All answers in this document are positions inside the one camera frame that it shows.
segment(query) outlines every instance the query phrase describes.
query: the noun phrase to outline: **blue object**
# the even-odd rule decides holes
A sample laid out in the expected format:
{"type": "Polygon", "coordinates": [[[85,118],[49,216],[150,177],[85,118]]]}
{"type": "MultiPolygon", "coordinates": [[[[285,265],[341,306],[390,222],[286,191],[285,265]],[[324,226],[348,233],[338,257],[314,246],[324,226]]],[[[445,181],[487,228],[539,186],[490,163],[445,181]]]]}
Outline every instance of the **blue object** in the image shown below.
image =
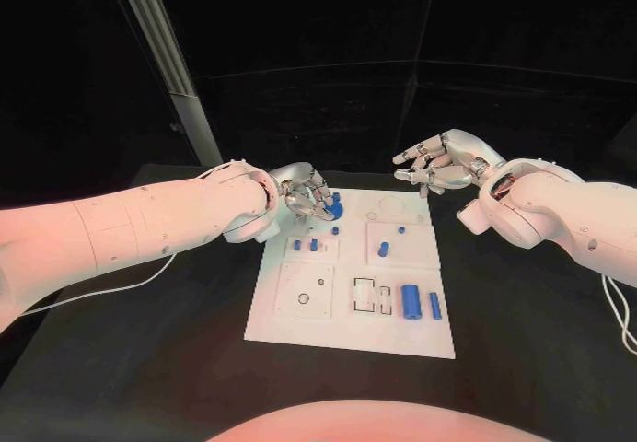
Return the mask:
{"type": "Polygon", "coordinates": [[[428,294],[428,300],[431,301],[431,313],[433,314],[433,319],[441,320],[441,305],[438,304],[438,294],[435,292],[428,294]]]}
{"type": "Polygon", "coordinates": [[[402,316],[406,320],[419,320],[422,318],[420,294],[418,285],[406,284],[400,287],[402,291],[402,316]]]}
{"type": "Polygon", "coordinates": [[[380,248],[377,249],[377,256],[384,258],[389,253],[389,242],[380,242],[380,248]]]}
{"type": "Polygon", "coordinates": [[[335,221],[343,216],[343,205],[341,205],[341,197],[335,197],[337,192],[331,195],[331,205],[325,204],[325,210],[334,215],[335,221]]]}

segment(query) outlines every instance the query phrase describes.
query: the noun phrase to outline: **black table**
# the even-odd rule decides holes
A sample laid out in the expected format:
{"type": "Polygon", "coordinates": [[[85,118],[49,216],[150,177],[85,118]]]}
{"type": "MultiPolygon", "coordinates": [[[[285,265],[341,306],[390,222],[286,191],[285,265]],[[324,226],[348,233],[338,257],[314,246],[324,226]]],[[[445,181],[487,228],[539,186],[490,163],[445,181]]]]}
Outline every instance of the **black table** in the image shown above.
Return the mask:
{"type": "MultiPolygon", "coordinates": [[[[134,185],[200,170],[147,166],[134,185]]],[[[413,189],[389,175],[325,178],[413,189]]],[[[219,238],[148,285],[50,311],[0,391],[0,440],[201,441],[337,399],[435,405],[556,441],[637,440],[637,358],[599,277],[552,243],[521,250],[493,231],[472,236],[455,213],[475,192],[429,198],[455,360],[243,341],[263,246],[219,238]]],[[[160,265],[85,284],[125,284],[160,265]]]]}

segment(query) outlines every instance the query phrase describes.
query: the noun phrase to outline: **white board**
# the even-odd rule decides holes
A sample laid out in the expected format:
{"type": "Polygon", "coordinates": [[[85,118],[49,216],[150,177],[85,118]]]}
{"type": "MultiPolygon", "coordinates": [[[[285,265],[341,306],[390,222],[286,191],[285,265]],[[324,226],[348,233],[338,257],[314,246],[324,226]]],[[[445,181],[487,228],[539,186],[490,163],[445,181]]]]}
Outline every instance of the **white board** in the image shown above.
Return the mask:
{"type": "Polygon", "coordinates": [[[245,339],[455,358],[428,200],[416,192],[333,191],[344,209],[337,221],[308,219],[298,225],[281,211],[281,233],[262,253],[245,339]],[[382,242],[389,243],[384,257],[377,255],[382,242]],[[402,285],[418,285],[419,320],[403,318],[402,285]],[[429,292],[438,294],[441,320],[432,317],[429,292]]]}

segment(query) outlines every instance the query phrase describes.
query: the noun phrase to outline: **white cable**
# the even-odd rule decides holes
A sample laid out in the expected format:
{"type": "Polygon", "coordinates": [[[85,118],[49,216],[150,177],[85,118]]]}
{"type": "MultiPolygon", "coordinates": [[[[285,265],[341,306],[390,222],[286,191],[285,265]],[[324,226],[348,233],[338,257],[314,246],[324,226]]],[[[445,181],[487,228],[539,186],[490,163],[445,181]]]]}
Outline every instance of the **white cable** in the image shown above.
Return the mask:
{"type": "Polygon", "coordinates": [[[637,355],[637,351],[629,348],[628,341],[627,341],[627,338],[629,338],[629,340],[632,341],[632,344],[637,346],[637,340],[634,339],[634,336],[628,331],[629,308],[628,308],[627,299],[624,297],[624,294],[621,293],[619,287],[616,287],[616,284],[614,283],[614,280],[605,274],[601,275],[601,284],[604,285],[604,293],[606,294],[606,299],[611,304],[614,317],[616,318],[616,322],[619,323],[619,327],[621,327],[621,342],[622,342],[624,346],[627,347],[627,350],[634,355],[637,355]],[[616,292],[616,295],[619,296],[621,303],[624,304],[624,320],[621,320],[619,312],[616,311],[616,306],[614,305],[611,293],[608,291],[608,286],[606,286],[606,278],[608,278],[608,281],[611,281],[612,288],[616,292]]]}
{"type": "Polygon", "coordinates": [[[128,288],[139,287],[141,285],[150,283],[160,276],[161,272],[165,270],[165,267],[170,265],[170,263],[173,262],[174,258],[175,258],[175,254],[170,257],[170,260],[163,264],[163,267],[158,269],[158,272],[145,281],[139,282],[138,284],[126,285],[125,287],[109,288],[108,290],[99,290],[98,292],[92,292],[92,293],[88,293],[86,295],[80,295],[79,297],[72,297],[70,299],[66,299],[65,301],[56,302],[50,306],[40,307],[40,308],[36,308],[33,310],[26,311],[20,315],[20,317],[23,317],[26,315],[31,315],[33,313],[39,313],[40,311],[44,311],[44,310],[47,310],[47,309],[50,309],[53,307],[57,307],[62,304],[66,304],[66,303],[69,303],[72,301],[77,301],[82,297],[93,297],[95,295],[102,295],[105,293],[119,292],[122,290],[126,290],[128,288]]]}

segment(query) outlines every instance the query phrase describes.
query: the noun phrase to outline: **white robotic arm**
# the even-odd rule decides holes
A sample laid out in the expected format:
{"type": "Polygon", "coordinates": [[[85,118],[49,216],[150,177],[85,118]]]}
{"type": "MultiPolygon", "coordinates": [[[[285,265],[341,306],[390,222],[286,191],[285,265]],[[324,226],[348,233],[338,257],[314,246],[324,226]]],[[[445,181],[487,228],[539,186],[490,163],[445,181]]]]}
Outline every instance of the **white robotic arm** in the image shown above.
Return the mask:
{"type": "Polygon", "coordinates": [[[308,163],[268,174],[243,161],[190,180],[0,211],[0,331],[66,285],[222,234],[227,242],[265,241],[278,233],[279,197],[297,216],[331,220],[343,211],[308,163]]]}
{"type": "Polygon", "coordinates": [[[582,181],[553,163],[510,162],[469,133],[452,129],[393,157],[410,169],[395,177],[442,193],[475,184],[477,199],[458,212],[474,234],[493,227],[516,246],[555,241],[573,260],[622,283],[637,286],[637,189],[582,181]]]}

